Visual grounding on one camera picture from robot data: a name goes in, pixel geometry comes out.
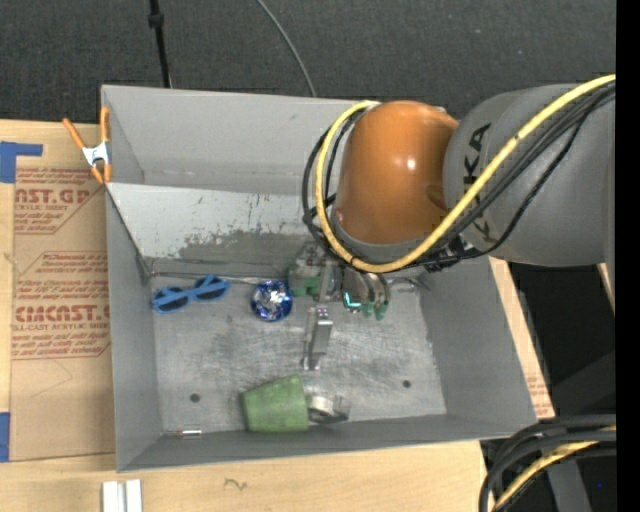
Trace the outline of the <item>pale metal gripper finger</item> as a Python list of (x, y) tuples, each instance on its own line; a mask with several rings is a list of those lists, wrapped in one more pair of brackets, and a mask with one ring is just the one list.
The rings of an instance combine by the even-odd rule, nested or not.
[(320, 274), (326, 267), (327, 255), (315, 243), (305, 243), (298, 251), (295, 259), (298, 274)]
[(333, 325), (333, 320), (330, 318), (330, 312), (326, 305), (315, 305), (308, 310), (301, 360), (304, 370), (315, 371), (319, 369), (320, 362), (329, 348)]

